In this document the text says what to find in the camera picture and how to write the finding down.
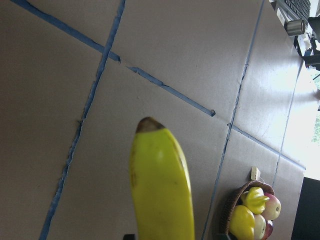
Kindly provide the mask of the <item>yellow banana basket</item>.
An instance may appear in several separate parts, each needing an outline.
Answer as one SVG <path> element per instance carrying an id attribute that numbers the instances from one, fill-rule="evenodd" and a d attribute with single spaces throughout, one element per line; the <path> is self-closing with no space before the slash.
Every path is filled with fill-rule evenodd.
<path id="1" fill-rule="evenodd" d="M 140 240 L 193 240 L 195 222 L 184 152 L 152 117 L 137 125 L 129 158 L 131 195 Z"/>

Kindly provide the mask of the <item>woven wicker basket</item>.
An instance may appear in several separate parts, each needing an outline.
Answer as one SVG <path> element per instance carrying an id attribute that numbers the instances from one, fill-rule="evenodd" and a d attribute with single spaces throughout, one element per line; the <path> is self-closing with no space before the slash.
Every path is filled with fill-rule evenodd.
<path id="1" fill-rule="evenodd" d="M 221 212 L 220 223 L 219 223 L 219 234 L 227 235 L 231 240 L 237 240 L 238 238 L 230 232 L 230 222 L 232 214 L 237 205 L 241 203 L 241 195 L 248 191 L 252 187 L 260 187 L 265 193 L 275 195 L 274 189 L 271 185 L 263 183 L 258 180 L 250 180 L 243 186 L 233 190 L 227 197 L 224 207 Z"/>

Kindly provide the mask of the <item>paper tag on basket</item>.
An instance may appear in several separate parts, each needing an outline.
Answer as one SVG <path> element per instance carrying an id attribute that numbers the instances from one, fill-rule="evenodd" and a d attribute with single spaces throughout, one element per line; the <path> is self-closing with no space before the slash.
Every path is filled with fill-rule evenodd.
<path id="1" fill-rule="evenodd" d="M 252 181 L 258 181 L 260 179 L 261 171 L 256 166 L 251 167 L 250 179 Z"/>

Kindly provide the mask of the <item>yellow starfruit in basket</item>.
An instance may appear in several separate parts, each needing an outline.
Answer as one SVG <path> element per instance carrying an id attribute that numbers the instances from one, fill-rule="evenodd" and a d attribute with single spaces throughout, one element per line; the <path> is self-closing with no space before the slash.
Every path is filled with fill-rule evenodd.
<path id="1" fill-rule="evenodd" d="M 255 215 L 260 215 L 266 209 L 266 202 L 269 199 L 263 189 L 257 186 L 251 187 L 240 196 L 242 204 Z"/>

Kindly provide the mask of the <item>pale green apple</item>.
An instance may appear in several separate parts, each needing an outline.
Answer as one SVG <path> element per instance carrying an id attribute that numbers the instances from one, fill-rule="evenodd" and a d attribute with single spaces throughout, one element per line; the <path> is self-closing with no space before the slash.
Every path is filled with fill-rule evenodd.
<path id="1" fill-rule="evenodd" d="M 266 220 L 260 214 L 254 214 L 253 216 L 254 216 L 254 229 L 253 229 L 254 240 L 261 240 L 265 235 Z"/>

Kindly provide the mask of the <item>red orange mango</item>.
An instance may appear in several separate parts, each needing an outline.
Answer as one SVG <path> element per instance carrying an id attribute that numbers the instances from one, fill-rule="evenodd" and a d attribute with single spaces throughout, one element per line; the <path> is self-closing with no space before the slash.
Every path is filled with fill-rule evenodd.
<path id="1" fill-rule="evenodd" d="M 273 232 L 273 229 L 274 229 L 273 221 L 272 220 L 267 220 L 262 240 L 267 240 L 271 236 L 271 234 Z"/>

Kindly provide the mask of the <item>small steel cup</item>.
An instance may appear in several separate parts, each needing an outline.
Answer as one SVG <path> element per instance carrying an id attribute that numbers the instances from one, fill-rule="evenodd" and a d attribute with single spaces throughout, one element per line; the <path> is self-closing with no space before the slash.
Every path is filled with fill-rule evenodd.
<path id="1" fill-rule="evenodd" d="M 306 28 L 307 24 L 304 19 L 292 20 L 284 24 L 284 29 L 290 37 L 304 35 Z"/>

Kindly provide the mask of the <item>black keyboard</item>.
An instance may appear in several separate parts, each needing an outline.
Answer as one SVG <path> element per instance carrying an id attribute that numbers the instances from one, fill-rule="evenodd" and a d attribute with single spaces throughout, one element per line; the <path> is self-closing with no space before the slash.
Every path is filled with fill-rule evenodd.
<path id="1" fill-rule="evenodd" d="M 311 3 L 309 0 L 284 0 L 285 5 L 300 19 L 308 19 Z"/>

